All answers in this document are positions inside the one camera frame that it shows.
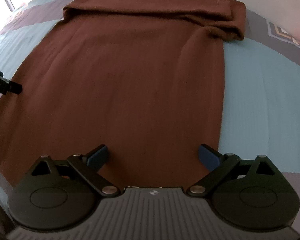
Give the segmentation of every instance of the metal pin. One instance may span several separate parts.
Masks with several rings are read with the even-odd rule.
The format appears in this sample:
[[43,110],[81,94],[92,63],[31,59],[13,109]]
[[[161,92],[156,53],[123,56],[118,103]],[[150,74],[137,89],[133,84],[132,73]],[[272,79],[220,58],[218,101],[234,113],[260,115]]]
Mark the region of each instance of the metal pin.
[[118,189],[115,186],[105,186],[102,189],[102,192],[104,194],[114,194],[118,191]]
[[190,191],[194,194],[201,194],[206,191],[206,189],[200,185],[194,185],[190,188]]

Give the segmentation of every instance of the triangular cutout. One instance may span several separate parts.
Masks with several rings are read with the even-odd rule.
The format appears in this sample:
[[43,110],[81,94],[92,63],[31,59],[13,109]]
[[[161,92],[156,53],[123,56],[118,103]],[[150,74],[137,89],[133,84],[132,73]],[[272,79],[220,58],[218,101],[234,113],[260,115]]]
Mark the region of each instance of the triangular cutout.
[[257,169],[257,174],[274,175],[274,172],[267,163],[260,162]]
[[38,176],[38,175],[46,175],[50,174],[51,171],[47,165],[46,162],[40,162],[37,167],[34,169],[34,171],[31,173],[32,176]]
[[64,179],[75,179],[75,172],[66,165],[56,165],[56,168],[61,177]]

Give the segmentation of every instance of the bed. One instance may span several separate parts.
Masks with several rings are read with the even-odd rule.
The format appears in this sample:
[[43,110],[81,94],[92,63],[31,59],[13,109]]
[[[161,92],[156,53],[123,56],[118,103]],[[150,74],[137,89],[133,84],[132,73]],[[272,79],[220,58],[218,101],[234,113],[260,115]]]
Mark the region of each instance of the bed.
[[[33,0],[0,32],[0,71],[12,78],[72,0]],[[300,41],[247,10],[243,41],[224,43],[225,95],[219,152],[267,155],[300,196]],[[0,174],[0,204],[12,186]],[[300,212],[294,228],[300,232]]]

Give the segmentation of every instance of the ridged black surface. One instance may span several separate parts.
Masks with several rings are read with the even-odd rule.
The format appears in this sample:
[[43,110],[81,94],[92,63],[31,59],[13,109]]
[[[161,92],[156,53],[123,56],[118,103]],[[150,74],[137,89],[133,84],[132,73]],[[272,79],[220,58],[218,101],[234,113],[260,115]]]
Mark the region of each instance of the ridged black surface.
[[252,233],[220,220],[204,199],[191,198],[181,188],[127,188],[101,201],[95,213],[67,231],[35,233],[17,228],[9,240],[296,240],[291,228]]

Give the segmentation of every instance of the logo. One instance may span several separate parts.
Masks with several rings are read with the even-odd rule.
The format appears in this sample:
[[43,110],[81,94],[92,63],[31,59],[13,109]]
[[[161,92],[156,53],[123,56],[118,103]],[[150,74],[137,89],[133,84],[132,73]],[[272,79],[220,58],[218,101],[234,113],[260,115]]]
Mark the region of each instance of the logo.
[[152,196],[159,194],[159,191],[153,189],[149,192]]

